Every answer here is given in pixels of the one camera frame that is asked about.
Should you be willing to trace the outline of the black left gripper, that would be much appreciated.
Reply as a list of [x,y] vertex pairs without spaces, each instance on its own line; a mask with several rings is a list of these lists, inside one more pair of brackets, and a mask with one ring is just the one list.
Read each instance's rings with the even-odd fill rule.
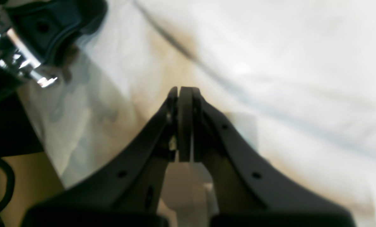
[[51,0],[0,7],[0,93],[28,81],[45,89],[58,82],[51,66],[61,66],[70,46],[96,32],[105,0]]

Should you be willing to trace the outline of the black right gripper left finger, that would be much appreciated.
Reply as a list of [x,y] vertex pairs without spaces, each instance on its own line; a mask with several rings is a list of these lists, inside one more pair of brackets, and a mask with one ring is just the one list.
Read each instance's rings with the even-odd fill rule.
[[30,208],[22,227],[168,227],[156,214],[164,175],[175,152],[178,88],[132,142],[106,166]]

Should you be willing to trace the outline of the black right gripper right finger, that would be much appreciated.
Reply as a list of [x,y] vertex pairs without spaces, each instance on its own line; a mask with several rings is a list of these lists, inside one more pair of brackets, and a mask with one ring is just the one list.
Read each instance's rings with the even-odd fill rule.
[[345,208],[276,170],[196,87],[178,97],[179,161],[210,173],[219,213],[211,227],[354,227]]

